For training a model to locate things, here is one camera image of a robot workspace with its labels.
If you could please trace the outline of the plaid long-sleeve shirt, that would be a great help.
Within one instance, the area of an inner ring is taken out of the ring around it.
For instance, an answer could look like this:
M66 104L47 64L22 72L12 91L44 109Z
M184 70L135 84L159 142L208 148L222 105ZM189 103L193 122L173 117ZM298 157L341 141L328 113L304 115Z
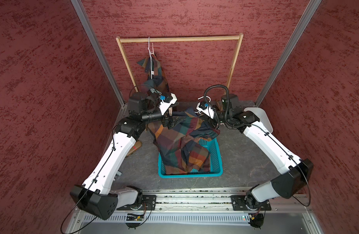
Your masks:
M220 130L198 117L192 108L174 112L173 120L177 123L171 129L160 121L147 126L161 155L165 175L183 176L193 170L211 172L211 154L200 145L200 140L211 141L220 134Z

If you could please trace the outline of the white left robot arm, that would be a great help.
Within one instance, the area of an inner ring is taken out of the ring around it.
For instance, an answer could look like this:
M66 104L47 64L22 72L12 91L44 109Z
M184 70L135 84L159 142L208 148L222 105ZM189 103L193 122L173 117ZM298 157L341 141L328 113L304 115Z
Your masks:
M128 115L113 128L112 141L105 154L83 184L75 185L70 192L76 207L107 220L116 209L139 202L141 192L138 188L126 187L112 194L112 183L123 160L149 123L159 121L164 127L174 125L169 108L176 102L174 93L155 90L150 95L137 92L130 96Z

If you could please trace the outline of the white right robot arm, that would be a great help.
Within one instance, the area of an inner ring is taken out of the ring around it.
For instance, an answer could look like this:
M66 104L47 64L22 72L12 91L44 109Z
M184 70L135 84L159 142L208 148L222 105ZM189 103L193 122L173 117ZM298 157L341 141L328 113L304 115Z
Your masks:
M221 110L217 110L207 96L210 90L216 88L225 91L221 98ZM277 197L290 199L303 187L309 187L313 163L309 159L301 159L273 135L273 128L263 109L241 107L238 96L231 94L227 86L221 84L206 88L203 98L204 101L197 107L200 112L214 120L217 128L223 123L252 140L279 172L276 178L246 192L243 202L248 210L259 210L268 200Z

